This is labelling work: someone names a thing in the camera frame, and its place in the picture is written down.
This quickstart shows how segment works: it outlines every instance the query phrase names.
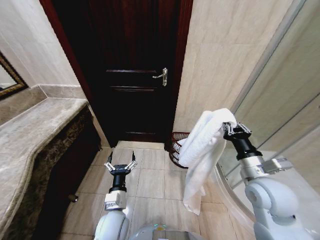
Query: dark wooden door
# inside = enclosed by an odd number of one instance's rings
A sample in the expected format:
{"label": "dark wooden door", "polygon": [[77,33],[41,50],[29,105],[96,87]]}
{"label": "dark wooden door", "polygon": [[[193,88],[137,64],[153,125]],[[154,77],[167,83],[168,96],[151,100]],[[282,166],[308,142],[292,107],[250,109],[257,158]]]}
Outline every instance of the dark wooden door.
{"label": "dark wooden door", "polygon": [[[170,137],[183,62],[180,56],[177,67],[179,29],[181,19],[189,28],[191,15],[187,2],[189,11],[181,0],[51,1],[112,147],[118,140],[164,143]],[[188,29],[180,34],[186,41]],[[186,43],[180,45],[184,54]],[[163,68],[166,86],[153,78]]]}

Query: door frame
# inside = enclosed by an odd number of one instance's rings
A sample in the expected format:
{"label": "door frame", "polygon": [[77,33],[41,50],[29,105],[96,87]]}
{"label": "door frame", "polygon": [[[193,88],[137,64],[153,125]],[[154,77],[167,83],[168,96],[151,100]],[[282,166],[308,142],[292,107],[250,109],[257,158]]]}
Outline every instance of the door frame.
{"label": "door frame", "polygon": [[[74,51],[69,43],[69,40],[65,34],[64,28],[59,20],[58,14],[52,0],[39,0],[40,4],[43,7],[43,10],[64,50],[64,53],[69,60],[69,63],[82,87],[82,90],[90,103],[97,119],[100,119],[99,111],[96,109],[97,104],[95,103],[95,97],[92,95],[91,90],[88,86],[87,80],[84,76],[84,73],[77,61],[77,58],[74,54]],[[174,69],[173,69],[173,86],[170,97],[170,103],[168,108],[168,125],[170,127],[166,129],[165,132],[165,149],[168,150],[170,147],[171,134],[174,127],[175,115],[176,115],[176,107],[178,102],[179,88],[182,70],[184,66],[186,45],[189,33],[189,24],[191,19],[193,7],[193,0],[180,0],[179,3],[179,15],[178,15],[178,23],[177,23],[177,31],[176,31],[176,49],[175,49],[175,61],[174,61]],[[106,136],[108,142],[111,147],[115,147],[116,138],[114,136]]]}

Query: glass shower enclosure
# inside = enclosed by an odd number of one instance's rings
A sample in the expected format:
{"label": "glass shower enclosure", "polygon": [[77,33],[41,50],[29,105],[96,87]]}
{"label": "glass shower enclosure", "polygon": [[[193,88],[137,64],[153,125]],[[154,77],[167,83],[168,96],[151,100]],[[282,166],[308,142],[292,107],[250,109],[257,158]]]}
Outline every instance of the glass shower enclosure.
{"label": "glass shower enclosure", "polygon": [[[290,24],[234,108],[265,160],[285,157],[294,168],[271,175],[299,199],[303,226],[320,239],[320,1],[300,1]],[[249,211],[240,164],[230,142],[218,162],[234,197]]]}

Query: tiled floor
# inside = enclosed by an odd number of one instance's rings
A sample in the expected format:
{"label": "tiled floor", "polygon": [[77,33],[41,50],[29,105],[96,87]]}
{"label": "tiled floor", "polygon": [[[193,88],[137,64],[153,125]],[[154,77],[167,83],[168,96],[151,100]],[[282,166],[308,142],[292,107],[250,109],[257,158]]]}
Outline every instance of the tiled floor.
{"label": "tiled floor", "polygon": [[[230,216],[212,182],[204,186],[206,196],[202,198],[200,215],[187,211],[182,203],[187,171],[175,166],[163,149],[117,146],[113,150],[112,164],[128,164],[132,151],[138,165],[126,177],[127,208],[123,212],[130,221],[127,239],[144,225],[155,223],[200,233],[208,240],[254,239]],[[78,189],[78,202],[71,203],[68,208],[61,240],[93,239],[100,217],[107,214],[103,209],[104,197],[113,178],[103,164],[110,153],[111,149],[104,147],[93,160]]]}

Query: floor tile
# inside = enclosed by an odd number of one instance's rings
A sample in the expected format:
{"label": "floor tile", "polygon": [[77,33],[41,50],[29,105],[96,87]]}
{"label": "floor tile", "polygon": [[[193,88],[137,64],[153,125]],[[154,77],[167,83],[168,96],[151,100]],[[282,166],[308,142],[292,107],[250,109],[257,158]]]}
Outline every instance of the floor tile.
{"label": "floor tile", "polygon": [[228,210],[224,204],[201,204],[199,215],[201,235],[207,240],[237,240]]}
{"label": "floor tile", "polygon": [[198,216],[188,211],[180,200],[165,200],[165,224],[170,230],[200,233]]}
{"label": "floor tile", "polygon": [[106,194],[112,186],[114,177],[105,166],[90,167],[87,178],[81,183],[79,192]]}
{"label": "floor tile", "polygon": [[124,164],[129,164],[132,161],[132,152],[134,152],[135,160],[137,165],[135,166],[136,169],[141,168],[142,157],[143,157],[143,149],[139,148],[123,148],[121,159],[123,160]]}
{"label": "floor tile", "polygon": [[163,199],[165,197],[165,171],[141,169],[136,196]]}
{"label": "floor tile", "polygon": [[70,233],[62,233],[58,237],[58,240],[92,240],[92,239],[93,239],[92,236],[70,234]]}
{"label": "floor tile", "polygon": [[212,180],[208,179],[208,181],[203,185],[205,196],[202,196],[201,202],[205,203],[223,203],[219,192],[219,186],[214,183]]}
{"label": "floor tile", "polygon": [[92,165],[103,166],[107,162],[110,153],[111,153],[110,147],[102,147],[102,150],[98,151],[97,154],[95,155]]}
{"label": "floor tile", "polygon": [[165,223],[165,200],[136,197],[130,229],[132,236],[140,228],[150,224]]}
{"label": "floor tile", "polygon": [[118,148],[137,148],[137,149],[159,149],[165,148],[164,143],[145,142],[145,141],[119,141],[116,145]]}
{"label": "floor tile", "polygon": [[80,193],[78,201],[64,222],[62,232],[93,236],[104,199],[102,194]]}
{"label": "floor tile", "polygon": [[112,165],[121,165],[121,164],[127,164],[121,159],[122,151],[124,148],[122,147],[114,147],[111,149],[112,153]]}
{"label": "floor tile", "polygon": [[125,187],[127,196],[136,196],[139,176],[140,168],[133,169],[127,176],[125,176]]}
{"label": "floor tile", "polygon": [[237,240],[255,240],[256,239],[253,229],[252,231],[247,230],[231,213],[229,213],[229,215],[231,218],[231,222],[232,222]]}
{"label": "floor tile", "polygon": [[82,181],[81,181],[81,183],[80,183],[80,186],[79,186],[78,189],[77,189],[77,192],[80,192],[80,190],[84,188],[84,185],[85,185],[85,183],[86,183],[86,180],[87,180],[87,178],[88,178],[91,170],[92,170],[92,165],[89,167],[88,171],[86,171],[86,173],[85,173],[85,175],[84,175],[84,178],[82,179]]}
{"label": "floor tile", "polygon": [[170,157],[169,157],[169,152],[167,152],[167,151],[164,152],[164,159],[165,159],[165,163],[164,163],[164,165],[165,165],[165,167],[164,167],[165,170],[183,171],[183,172],[188,171],[187,168],[181,168],[181,167],[178,167],[177,165],[175,165],[175,164],[171,161],[171,159],[170,159]]}
{"label": "floor tile", "polygon": [[185,171],[165,171],[165,195],[166,199],[182,200],[184,198]]}
{"label": "floor tile", "polygon": [[165,169],[165,151],[145,149],[143,151],[142,169]]}

